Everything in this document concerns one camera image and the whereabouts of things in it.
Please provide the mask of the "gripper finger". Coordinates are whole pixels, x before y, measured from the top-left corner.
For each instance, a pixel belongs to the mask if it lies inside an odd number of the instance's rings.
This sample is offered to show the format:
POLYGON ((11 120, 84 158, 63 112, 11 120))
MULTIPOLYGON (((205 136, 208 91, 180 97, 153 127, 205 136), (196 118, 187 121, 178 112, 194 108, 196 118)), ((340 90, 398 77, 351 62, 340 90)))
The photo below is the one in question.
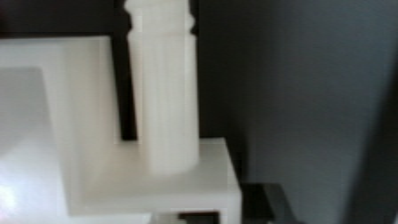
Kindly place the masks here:
POLYGON ((295 217, 279 184, 246 183, 242 193, 242 224, 306 224, 295 217))

